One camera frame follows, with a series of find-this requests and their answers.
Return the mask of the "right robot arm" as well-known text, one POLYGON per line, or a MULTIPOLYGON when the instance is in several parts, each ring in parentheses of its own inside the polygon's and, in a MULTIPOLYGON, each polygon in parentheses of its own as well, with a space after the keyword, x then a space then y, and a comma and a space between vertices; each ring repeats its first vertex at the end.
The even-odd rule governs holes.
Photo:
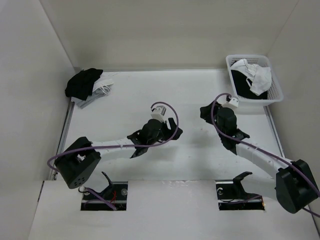
POLYGON ((247 183, 243 179, 251 172, 243 172, 232 180, 233 194, 246 201, 250 188, 262 190, 262 196, 277 200, 291 214, 304 210, 307 205, 318 199, 320 190, 309 165, 301 159, 286 160, 247 142, 250 136, 238 128, 234 112, 239 106, 239 100, 229 93, 225 93, 224 96, 224 104, 214 99, 209 105, 201 107, 200 118, 214 126, 222 145, 228 151, 250 161, 273 179, 271 185, 247 183))

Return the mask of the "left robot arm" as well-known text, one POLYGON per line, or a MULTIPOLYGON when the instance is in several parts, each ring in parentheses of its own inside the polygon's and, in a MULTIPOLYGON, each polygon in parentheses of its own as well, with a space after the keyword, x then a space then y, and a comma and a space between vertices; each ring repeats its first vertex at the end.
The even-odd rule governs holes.
POLYGON ((54 165, 69 189, 83 187, 96 199, 105 200, 112 195, 113 183, 109 176, 101 171, 108 183, 94 181, 99 164, 110 160, 134 159, 147 153, 149 148, 163 145, 170 140, 178 140, 183 130, 170 117, 168 121, 150 119, 142 127, 125 138, 95 145, 85 136, 78 138, 55 160, 54 165))

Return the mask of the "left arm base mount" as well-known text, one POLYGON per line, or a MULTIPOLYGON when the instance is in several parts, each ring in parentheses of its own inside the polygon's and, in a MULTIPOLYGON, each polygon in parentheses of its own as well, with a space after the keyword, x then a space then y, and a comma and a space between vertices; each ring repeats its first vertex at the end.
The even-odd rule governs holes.
MULTIPOLYGON (((112 204, 116 211, 127 210, 128 199, 128 182, 113 182, 113 187, 106 195, 101 196, 105 201, 112 204)), ((79 187, 78 192, 82 194, 81 211, 114 211, 98 197, 85 190, 84 187, 79 187)))

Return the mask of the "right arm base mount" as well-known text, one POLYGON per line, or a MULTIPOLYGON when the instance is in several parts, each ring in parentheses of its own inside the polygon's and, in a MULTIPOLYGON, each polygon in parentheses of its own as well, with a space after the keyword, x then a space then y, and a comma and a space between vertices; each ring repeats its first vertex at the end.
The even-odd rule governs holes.
POLYGON ((247 193, 232 180, 216 181, 218 209, 220 211, 264 211, 262 196, 247 193))

